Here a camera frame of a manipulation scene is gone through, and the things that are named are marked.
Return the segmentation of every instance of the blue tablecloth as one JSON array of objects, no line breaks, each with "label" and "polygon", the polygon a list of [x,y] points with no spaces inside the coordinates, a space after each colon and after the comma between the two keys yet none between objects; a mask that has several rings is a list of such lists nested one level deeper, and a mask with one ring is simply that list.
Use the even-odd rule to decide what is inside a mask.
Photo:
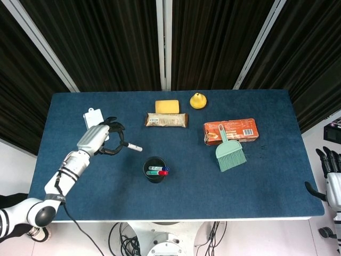
[{"label": "blue tablecloth", "polygon": [[[323,215],[321,202],[305,189],[315,186],[288,92],[284,90],[202,91],[202,110],[189,100],[194,91],[57,93],[39,149],[29,197],[43,199],[44,186],[86,131],[83,113],[100,108],[118,117],[128,142],[116,156],[97,155],[67,196],[77,220],[186,220],[304,217]],[[155,100],[177,99],[189,127],[145,127]],[[244,142],[247,163],[221,173],[216,146],[204,144],[205,122],[254,118],[259,138]],[[115,148],[111,134],[106,147]],[[159,156],[170,167],[159,184],[142,173],[144,161]],[[56,220],[68,220],[62,208]]]}]

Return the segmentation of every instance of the cracker box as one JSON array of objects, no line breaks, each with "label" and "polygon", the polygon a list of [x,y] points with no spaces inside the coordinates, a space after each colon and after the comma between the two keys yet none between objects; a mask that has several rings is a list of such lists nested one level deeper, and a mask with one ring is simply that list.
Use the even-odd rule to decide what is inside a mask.
[{"label": "cracker box", "polygon": [[254,141],[259,137],[257,126],[253,118],[209,122],[204,124],[205,144],[218,145],[222,143],[218,125],[222,124],[225,128],[229,140],[239,142]]}]

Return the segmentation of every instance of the marker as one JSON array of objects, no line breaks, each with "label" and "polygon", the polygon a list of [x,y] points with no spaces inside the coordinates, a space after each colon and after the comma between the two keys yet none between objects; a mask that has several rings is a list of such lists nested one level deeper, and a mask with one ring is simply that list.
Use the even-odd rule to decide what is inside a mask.
[{"label": "marker", "polygon": [[166,171],[146,171],[147,175],[159,175],[159,176],[167,176],[168,172]]},{"label": "marker", "polygon": [[149,166],[148,170],[151,170],[151,171],[169,171],[169,167]]}]

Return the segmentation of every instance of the white floor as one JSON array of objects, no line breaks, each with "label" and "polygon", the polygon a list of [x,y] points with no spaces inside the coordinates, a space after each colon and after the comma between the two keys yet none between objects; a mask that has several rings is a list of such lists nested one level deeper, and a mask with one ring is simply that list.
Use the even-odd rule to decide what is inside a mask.
[{"label": "white floor", "polygon": [[[324,179],[314,150],[316,147],[322,148],[322,145],[337,151],[341,151],[341,147],[335,143],[322,141],[320,130],[316,134],[312,133],[306,136],[304,142],[317,185],[320,191],[323,191]],[[0,175],[11,170],[11,175],[16,176],[18,180],[17,183],[12,178],[10,181],[6,181],[7,186],[12,183],[9,186],[10,191],[7,191],[4,186],[0,186],[0,194],[10,194],[14,189],[15,191],[27,192],[28,186],[26,185],[26,188],[23,188],[23,181],[27,183],[27,180],[32,179],[35,160],[25,160],[26,156],[23,153],[13,153],[12,149],[9,150],[4,145],[0,145],[0,152],[1,150],[4,151],[3,156],[6,156],[9,151],[12,154],[17,154],[15,157],[6,156],[7,160],[19,158],[21,161],[10,161],[8,167],[0,166]],[[323,239],[318,234],[318,228],[324,226],[333,228],[332,218],[335,213],[329,210],[326,205],[325,209],[324,216],[310,220],[228,222],[224,239],[215,251],[216,256],[339,256],[336,252],[338,249],[336,240]],[[108,234],[113,223],[81,223],[80,225],[94,238],[104,255],[111,255],[108,249]],[[211,223],[207,222],[199,229],[195,244],[206,242],[210,225]],[[100,255],[91,241],[73,223],[54,223],[51,224],[51,229],[52,237],[45,243],[35,243],[27,236],[4,241],[0,244],[0,256]],[[133,234],[129,228],[126,231],[128,234]],[[223,226],[217,233],[218,237],[222,231]],[[115,254],[121,255],[117,232],[113,234],[111,244]],[[203,246],[198,255],[205,255],[205,251],[206,247]]]}]

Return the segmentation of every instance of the robotic hand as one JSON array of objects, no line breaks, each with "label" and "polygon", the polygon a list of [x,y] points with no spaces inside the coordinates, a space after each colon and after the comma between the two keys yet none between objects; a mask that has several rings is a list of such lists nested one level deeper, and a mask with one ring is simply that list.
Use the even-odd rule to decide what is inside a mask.
[{"label": "robotic hand", "polygon": [[334,234],[328,234],[326,237],[334,236],[335,238],[338,238],[337,240],[338,240],[338,245],[339,245],[339,250],[340,250],[341,249],[341,154],[337,154],[335,151],[331,151],[327,147],[323,147],[323,150],[326,154],[323,153],[320,149],[316,149],[316,152],[320,156],[324,178],[326,179],[326,190],[327,190],[326,194],[322,194],[314,190],[311,184],[307,181],[305,182],[305,187],[311,195],[321,199],[322,201],[327,202],[328,205],[334,211],[337,212],[336,217],[334,218],[336,236]]},{"label": "robotic hand", "polygon": [[[58,207],[65,203],[65,196],[89,165],[90,157],[96,154],[115,155],[123,146],[142,151],[142,148],[124,141],[124,127],[109,117],[99,125],[92,126],[77,143],[78,151],[70,152],[59,170],[46,184],[45,199],[28,198],[21,203],[0,209],[0,238],[10,234],[14,226],[21,223],[34,227],[45,227],[54,219]],[[104,141],[110,132],[117,132],[120,145],[115,150],[104,148]]]}]

